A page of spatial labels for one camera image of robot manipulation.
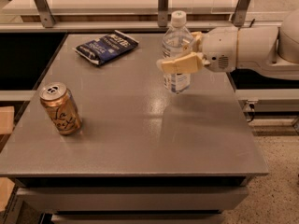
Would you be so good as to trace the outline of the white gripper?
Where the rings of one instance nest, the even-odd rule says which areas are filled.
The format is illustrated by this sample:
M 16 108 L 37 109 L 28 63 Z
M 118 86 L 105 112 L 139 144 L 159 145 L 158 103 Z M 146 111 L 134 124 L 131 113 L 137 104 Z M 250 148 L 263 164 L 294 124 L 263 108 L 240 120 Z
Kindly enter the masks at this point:
M 203 41 L 201 32 L 191 32 L 191 35 L 192 40 L 184 39 L 183 49 L 195 52 L 158 60 L 156 64 L 162 72 L 166 74 L 192 74 L 197 73 L 204 65 L 212 72 L 230 73 L 235 70 L 237 28 L 215 28 L 204 35 Z M 201 42 L 204 54 L 197 52 Z

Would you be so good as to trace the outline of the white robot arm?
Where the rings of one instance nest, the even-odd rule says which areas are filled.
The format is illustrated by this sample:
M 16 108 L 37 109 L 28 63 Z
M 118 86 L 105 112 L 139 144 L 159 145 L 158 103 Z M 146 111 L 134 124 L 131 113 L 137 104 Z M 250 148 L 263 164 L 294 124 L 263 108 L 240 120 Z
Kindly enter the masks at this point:
M 217 27 L 197 34 L 197 49 L 157 62 L 166 74 L 192 74 L 202 68 L 230 73 L 248 69 L 264 77 L 296 80 L 299 76 L 299 10 L 280 26 Z

